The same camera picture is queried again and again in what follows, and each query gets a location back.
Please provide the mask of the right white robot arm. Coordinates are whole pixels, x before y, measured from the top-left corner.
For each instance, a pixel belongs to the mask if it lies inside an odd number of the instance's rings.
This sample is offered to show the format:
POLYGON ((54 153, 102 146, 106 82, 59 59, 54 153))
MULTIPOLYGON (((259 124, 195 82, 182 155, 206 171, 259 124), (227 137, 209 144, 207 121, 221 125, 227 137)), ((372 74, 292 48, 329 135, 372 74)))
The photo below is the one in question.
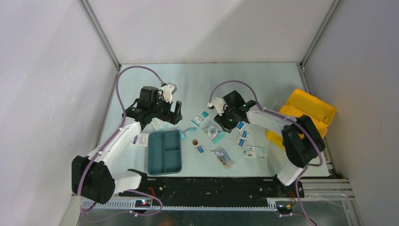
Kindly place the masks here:
POLYGON ((315 124, 308 115, 300 117, 288 116, 261 106, 255 98, 247 102, 237 91, 223 98, 210 97, 210 109, 215 109, 216 123, 224 131, 230 132, 240 122, 254 124, 282 137, 287 162, 275 175, 274 192, 285 197, 292 192, 292 183, 299 179, 311 161, 318 158, 318 166, 322 165, 322 151, 325 149, 323 139, 315 124))

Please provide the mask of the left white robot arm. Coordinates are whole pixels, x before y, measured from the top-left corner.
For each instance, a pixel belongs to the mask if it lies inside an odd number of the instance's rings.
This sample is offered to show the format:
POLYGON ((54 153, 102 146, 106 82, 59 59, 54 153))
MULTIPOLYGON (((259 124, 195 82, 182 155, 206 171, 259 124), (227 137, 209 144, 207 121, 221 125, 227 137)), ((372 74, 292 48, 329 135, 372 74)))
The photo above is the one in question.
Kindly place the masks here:
POLYGON ((182 120, 181 101, 171 111, 173 94, 177 87, 164 83, 160 88, 144 86, 140 96, 128 108, 123 108, 120 124, 113 134, 86 156, 72 160, 72 192, 99 204, 107 203, 117 193, 131 190, 137 196, 147 194, 149 184, 143 180, 144 173, 128 169, 111 173, 112 165, 152 119, 173 125, 182 120))

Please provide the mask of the zip bag of bandages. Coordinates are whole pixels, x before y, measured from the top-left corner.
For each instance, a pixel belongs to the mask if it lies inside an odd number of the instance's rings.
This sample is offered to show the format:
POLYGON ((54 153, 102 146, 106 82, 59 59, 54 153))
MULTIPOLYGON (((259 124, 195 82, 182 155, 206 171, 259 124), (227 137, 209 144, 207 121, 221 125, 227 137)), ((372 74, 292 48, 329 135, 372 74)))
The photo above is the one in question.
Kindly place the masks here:
POLYGON ((154 127, 155 131, 163 131, 168 127, 168 124, 164 121, 159 121, 157 119, 154 119, 151 122, 151 125, 154 127))

